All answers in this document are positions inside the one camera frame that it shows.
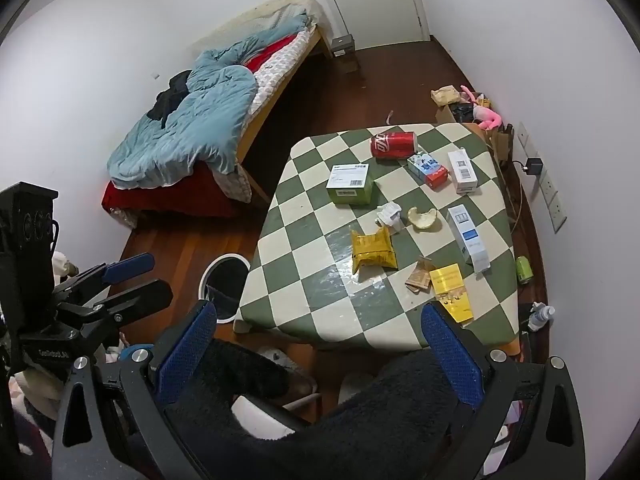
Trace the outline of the yellow snack bag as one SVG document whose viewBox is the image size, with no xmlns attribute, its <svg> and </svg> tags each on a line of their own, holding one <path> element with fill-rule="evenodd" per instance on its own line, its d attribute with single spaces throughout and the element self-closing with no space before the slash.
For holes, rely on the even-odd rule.
<svg viewBox="0 0 640 480">
<path fill-rule="evenodd" d="M 397 270 L 397 257 L 390 240 L 390 231 L 386 226 L 374 234 L 364 235 L 350 232 L 352 241 L 352 273 L 356 274 L 362 266 L 382 266 Z"/>
</svg>

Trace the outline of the white door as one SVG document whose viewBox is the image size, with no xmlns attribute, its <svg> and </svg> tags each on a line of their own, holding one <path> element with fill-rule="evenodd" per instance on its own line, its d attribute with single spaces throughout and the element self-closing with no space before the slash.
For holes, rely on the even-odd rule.
<svg viewBox="0 0 640 480">
<path fill-rule="evenodd" d="M 355 48 L 430 39 L 422 0 L 331 0 Z"/>
</svg>

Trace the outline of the pink plush toy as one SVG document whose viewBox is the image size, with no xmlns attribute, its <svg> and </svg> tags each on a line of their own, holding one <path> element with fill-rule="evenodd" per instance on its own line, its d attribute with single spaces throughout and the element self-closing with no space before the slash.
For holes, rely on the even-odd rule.
<svg viewBox="0 0 640 480">
<path fill-rule="evenodd" d="M 473 92 L 469 88 L 461 86 L 460 94 L 464 97 L 466 102 L 472 104 L 473 118 L 477 122 L 480 130 L 494 130 L 498 129 L 502 125 L 502 117 L 490 107 L 480 104 L 480 101 L 474 96 Z"/>
</svg>

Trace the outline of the red cola can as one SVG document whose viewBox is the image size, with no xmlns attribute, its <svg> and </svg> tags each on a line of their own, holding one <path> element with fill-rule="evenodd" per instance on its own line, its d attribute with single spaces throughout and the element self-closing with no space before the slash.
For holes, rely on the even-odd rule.
<svg viewBox="0 0 640 480">
<path fill-rule="evenodd" d="M 413 131 L 378 133 L 370 142 L 372 156 L 379 159 L 407 159 L 417 150 L 418 140 Z"/>
</svg>

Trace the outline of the wall socket strip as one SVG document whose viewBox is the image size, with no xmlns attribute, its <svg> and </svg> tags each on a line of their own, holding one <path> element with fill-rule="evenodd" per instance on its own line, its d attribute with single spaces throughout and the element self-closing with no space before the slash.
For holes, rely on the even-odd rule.
<svg viewBox="0 0 640 480">
<path fill-rule="evenodd" d="M 544 162 L 540 151 L 536 148 L 533 138 L 529 135 L 528 130 L 522 122 L 520 122 L 518 124 L 518 128 L 516 128 L 516 137 L 518 138 L 518 142 L 520 142 L 521 148 L 526 155 L 526 159 L 529 157 L 539 157 Z M 544 203 L 547 206 L 553 232 L 559 232 L 567 220 L 567 214 L 565 213 L 560 193 L 554 185 L 546 163 L 544 162 L 544 170 L 542 170 L 542 174 L 539 177 L 529 177 L 533 177 L 535 179 L 533 196 L 537 196 L 538 194 L 542 196 Z"/>
</svg>

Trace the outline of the green can on floor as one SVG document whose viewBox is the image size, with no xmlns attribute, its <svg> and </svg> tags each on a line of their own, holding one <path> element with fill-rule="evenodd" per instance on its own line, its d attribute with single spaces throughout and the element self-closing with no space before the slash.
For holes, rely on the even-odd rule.
<svg viewBox="0 0 640 480">
<path fill-rule="evenodd" d="M 526 285 L 533 279 L 534 272 L 526 256 L 518 256 L 518 258 L 515 259 L 515 267 L 518 284 Z"/>
</svg>

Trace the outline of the tall white blue box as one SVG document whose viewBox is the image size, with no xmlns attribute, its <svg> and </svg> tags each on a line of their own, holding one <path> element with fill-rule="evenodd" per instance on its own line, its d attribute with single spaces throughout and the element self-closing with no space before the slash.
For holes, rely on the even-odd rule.
<svg viewBox="0 0 640 480">
<path fill-rule="evenodd" d="M 472 266 L 476 274 L 487 271 L 490 268 L 488 251 L 469 211 L 464 205 L 450 207 L 447 209 L 446 219 L 463 260 Z"/>
</svg>

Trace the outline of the green white checkered tablecloth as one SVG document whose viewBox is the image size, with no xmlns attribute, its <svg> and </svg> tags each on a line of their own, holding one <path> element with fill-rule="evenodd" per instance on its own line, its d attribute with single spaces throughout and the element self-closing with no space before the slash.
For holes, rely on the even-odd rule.
<svg viewBox="0 0 640 480">
<path fill-rule="evenodd" d="M 431 188 L 403 159 L 378 159 L 372 127 L 308 136 L 288 153 L 233 328 L 384 351 L 425 346 L 438 299 L 486 346 L 518 336 L 510 222 L 486 142 L 460 124 L 401 125 L 438 166 L 469 159 L 474 188 Z"/>
</svg>

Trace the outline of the red blanket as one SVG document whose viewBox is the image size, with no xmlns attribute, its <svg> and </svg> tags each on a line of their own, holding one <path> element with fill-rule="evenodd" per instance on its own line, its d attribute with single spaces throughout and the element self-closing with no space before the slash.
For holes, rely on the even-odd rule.
<svg viewBox="0 0 640 480">
<path fill-rule="evenodd" d="M 225 196 L 206 163 L 197 162 L 193 174 L 171 186 L 120 190 L 110 182 L 102 207 L 107 212 L 174 212 L 198 218 L 233 218 L 242 204 Z"/>
</svg>

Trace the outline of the black power adapter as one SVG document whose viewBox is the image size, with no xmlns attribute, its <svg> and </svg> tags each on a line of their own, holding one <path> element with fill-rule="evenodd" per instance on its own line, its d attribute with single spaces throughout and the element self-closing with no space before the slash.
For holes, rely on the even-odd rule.
<svg viewBox="0 0 640 480">
<path fill-rule="evenodd" d="M 523 165 L 524 174 L 539 177 L 544 170 L 544 162 L 539 157 L 529 157 Z"/>
</svg>

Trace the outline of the blue red milk carton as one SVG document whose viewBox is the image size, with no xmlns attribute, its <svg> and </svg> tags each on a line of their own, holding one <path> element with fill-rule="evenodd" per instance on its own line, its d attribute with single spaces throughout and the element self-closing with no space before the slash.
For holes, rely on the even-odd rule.
<svg viewBox="0 0 640 480">
<path fill-rule="evenodd" d="M 442 166 L 427 152 L 416 153 L 407 159 L 409 171 L 423 184 L 436 190 L 444 185 L 449 176 L 448 169 Z"/>
</svg>

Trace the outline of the pale fruit peel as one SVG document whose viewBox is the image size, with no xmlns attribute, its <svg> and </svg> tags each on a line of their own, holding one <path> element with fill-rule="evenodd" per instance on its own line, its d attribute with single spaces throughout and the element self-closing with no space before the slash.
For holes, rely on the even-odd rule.
<svg viewBox="0 0 640 480">
<path fill-rule="evenodd" d="M 407 211 L 407 218 L 417 231 L 437 231 L 440 229 L 438 211 L 435 208 L 429 211 L 418 211 L 418 208 L 411 207 Z"/>
</svg>

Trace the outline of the yellow cigarette box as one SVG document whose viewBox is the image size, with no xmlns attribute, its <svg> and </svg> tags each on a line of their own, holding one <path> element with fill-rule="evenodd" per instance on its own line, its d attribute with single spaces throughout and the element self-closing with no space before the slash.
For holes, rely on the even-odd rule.
<svg viewBox="0 0 640 480">
<path fill-rule="evenodd" d="M 457 263 L 430 272 L 436 299 L 458 323 L 471 322 L 474 318 L 468 292 Z"/>
</svg>

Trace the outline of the beige snack package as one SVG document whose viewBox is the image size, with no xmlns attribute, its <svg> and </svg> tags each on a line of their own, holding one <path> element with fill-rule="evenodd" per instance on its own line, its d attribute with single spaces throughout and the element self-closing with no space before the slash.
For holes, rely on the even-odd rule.
<svg viewBox="0 0 640 480">
<path fill-rule="evenodd" d="M 462 101 L 460 92 L 452 84 L 431 91 L 431 99 L 438 108 Z"/>
</svg>

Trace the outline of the cardboard box with clutter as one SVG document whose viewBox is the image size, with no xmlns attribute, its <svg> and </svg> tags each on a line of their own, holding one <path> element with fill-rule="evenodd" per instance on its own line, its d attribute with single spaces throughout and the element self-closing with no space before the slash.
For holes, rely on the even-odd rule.
<svg viewBox="0 0 640 480">
<path fill-rule="evenodd" d="M 503 167 L 512 160 L 514 128 L 504 122 L 501 116 L 492 109 L 490 101 L 482 94 L 472 92 L 465 86 L 459 90 L 454 87 L 432 92 L 436 101 L 436 120 L 439 124 L 460 122 L 473 126 L 488 143 L 489 151 L 494 159 Z"/>
</svg>

